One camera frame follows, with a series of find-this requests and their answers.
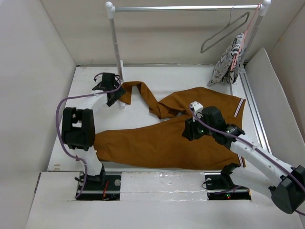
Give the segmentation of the brown trousers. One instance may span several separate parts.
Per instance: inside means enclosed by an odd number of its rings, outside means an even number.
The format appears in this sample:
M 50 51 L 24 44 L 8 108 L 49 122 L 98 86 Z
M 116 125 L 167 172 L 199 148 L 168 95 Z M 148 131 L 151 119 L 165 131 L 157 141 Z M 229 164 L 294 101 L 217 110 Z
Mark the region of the brown trousers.
M 185 120 L 191 117 L 189 104 L 197 101 L 204 107 L 220 109 L 225 121 L 242 126 L 245 99 L 204 87 L 177 91 L 157 100 L 144 82 L 125 82 L 121 101 L 131 103 L 132 89 L 137 87 L 149 111 L 160 123 L 125 130 L 107 130 L 95 137 L 94 148 L 100 161 L 146 168 L 182 168 L 221 170 L 244 160 L 209 136 L 189 141 L 183 137 Z

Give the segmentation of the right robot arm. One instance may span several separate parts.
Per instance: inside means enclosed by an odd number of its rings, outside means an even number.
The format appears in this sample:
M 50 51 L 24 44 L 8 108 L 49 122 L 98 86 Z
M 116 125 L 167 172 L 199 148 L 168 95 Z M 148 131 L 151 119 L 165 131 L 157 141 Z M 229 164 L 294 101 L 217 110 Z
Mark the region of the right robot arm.
M 189 104 L 191 117 L 185 121 L 183 137 L 189 141 L 211 136 L 216 143 L 250 162 L 260 172 L 231 163 L 221 171 L 220 182 L 226 188 L 234 185 L 252 189 L 272 200 L 284 213 L 299 213 L 305 202 L 305 168 L 294 167 L 256 145 L 236 125 L 226 123 L 215 106 L 203 107 L 195 101 Z

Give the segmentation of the grey clothes hanger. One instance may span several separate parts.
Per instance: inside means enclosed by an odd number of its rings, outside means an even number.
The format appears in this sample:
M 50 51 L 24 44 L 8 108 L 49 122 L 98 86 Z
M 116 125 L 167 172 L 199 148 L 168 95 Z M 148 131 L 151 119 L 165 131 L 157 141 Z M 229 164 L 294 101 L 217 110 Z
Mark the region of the grey clothes hanger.
M 243 14 L 240 14 L 237 18 L 233 19 L 233 9 L 234 8 L 230 10 L 228 23 L 218 32 L 203 41 L 200 48 L 200 54 L 207 52 L 212 47 L 223 41 L 225 38 L 235 33 L 248 22 L 250 11 L 246 11 Z

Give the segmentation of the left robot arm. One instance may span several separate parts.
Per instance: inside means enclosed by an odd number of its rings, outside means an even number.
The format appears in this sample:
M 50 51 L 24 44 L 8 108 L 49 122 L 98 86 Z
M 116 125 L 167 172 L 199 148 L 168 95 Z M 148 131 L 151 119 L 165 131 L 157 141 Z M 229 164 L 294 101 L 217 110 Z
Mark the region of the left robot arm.
M 96 85 L 89 94 L 70 96 L 58 104 L 56 128 L 60 144 L 65 153 L 83 163 L 83 176 L 77 180 L 87 181 L 95 189 L 106 185 L 105 169 L 94 149 L 96 137 L 94 113 L 103 106 L 111 107 L 126 91 L 122 88 L 120 76 L 115 73 L 99 73 L 94 77 Z M 68 100 L 82 99 L 75 107 L 65 107 L 59 130 L 59 111 Z

